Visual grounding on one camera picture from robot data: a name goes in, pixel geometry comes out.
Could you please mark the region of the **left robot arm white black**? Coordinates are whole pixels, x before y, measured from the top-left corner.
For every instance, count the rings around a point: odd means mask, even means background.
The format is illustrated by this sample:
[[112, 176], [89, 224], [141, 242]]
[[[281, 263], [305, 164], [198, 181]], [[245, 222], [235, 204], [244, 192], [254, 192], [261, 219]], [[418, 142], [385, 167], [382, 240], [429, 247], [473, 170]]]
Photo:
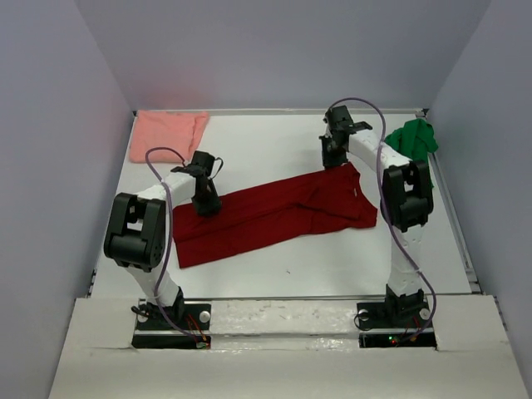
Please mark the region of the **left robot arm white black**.
[[199, 150], [185, 161], [177, 150], [158, 146], [145, 153], [145, 162], [157, 183], [135, 194], [116, 195], [104, 255], [128, 272], [145, 294], [145, 303], [132, 308], [137, 316], [191, 336], [191, 330], [180, 326], [189, 316], [182, 288], [168, 271], [175, 251], [174, 208], [189, 200], [197, 215], [216, 215], [222, 203], [213, 168], [222, 168], [224, 161]]

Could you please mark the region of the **red t-shirt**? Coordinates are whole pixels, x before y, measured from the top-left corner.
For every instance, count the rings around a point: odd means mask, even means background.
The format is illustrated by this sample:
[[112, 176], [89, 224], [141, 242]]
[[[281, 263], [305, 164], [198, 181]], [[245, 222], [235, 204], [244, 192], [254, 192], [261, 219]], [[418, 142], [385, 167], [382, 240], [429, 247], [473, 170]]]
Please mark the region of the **red t-shirt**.
[[363, 194], [360, 174], [344, 165], [277, 180], [222, 196], [221, 210], [200, 216], [192, 204], [173, 211], [180, 268], [244, 254], [304, 235], [371, 229], [377, 208]]

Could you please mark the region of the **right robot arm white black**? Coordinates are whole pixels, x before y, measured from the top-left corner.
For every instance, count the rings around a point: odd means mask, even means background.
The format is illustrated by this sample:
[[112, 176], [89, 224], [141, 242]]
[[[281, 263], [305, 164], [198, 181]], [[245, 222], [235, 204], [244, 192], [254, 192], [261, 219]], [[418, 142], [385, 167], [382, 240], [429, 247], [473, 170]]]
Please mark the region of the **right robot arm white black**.
[[355, 325], [363, 332], [428, 328], [436, 305], [427, 302], [426, 295], [435, 290], [419, 265], [423, 229], [434, 209], [428, 164], [392, 149], [386, 136], [373, 134], [365, 121], [355, 122], [343, 101], [328, 107], [323, 121], [323, 166], [339, 166], [354, 155], [375, 171], [380, 210], [392, 238], [385, 297], [358, 304]]

